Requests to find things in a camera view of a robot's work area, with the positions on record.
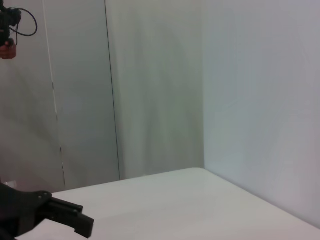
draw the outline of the hand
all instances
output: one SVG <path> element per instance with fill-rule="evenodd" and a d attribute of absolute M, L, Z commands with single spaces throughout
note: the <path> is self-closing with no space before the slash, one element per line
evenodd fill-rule
<path fill-rule="evenodd" d="M 14 59 L 17 56 L 17 46 L 13 43 L 10 46 L 8 41 L 5 42 L 5 45 L 0 46 L 0 59 Z"/>

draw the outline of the person's hand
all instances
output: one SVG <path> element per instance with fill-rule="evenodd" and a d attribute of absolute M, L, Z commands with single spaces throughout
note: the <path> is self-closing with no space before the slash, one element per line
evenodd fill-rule
<path fill-rule="evenodd" d="M 10 46 L 8 41 L 5 42 L 5 45 L 0 46 L 0 59 L 14 59 L 17 56 L 17 46 L 13 43 Z"/>

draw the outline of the white table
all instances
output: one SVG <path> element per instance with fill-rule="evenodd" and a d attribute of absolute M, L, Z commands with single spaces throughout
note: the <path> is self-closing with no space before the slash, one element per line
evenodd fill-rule
<path fill-rule="evenodd" d="M 320 240 L 320 230 L 198 168 L 54 197 L 84 206 L 91 240 Z M 46 220 L 21 240 L 84 240 Z"/>

